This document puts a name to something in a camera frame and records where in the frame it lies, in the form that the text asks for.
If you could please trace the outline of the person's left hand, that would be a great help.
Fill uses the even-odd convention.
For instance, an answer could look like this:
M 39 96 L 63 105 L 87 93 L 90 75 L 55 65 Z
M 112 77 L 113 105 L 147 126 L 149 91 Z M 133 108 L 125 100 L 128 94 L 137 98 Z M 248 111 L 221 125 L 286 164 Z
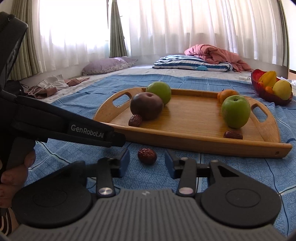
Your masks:
M 34 164 L 36 152 L 32 149 L 23 164 L 5 171 L 1 176 L 1 208 L 11 207 L 12 198 L 23 187 L 29 168 Z

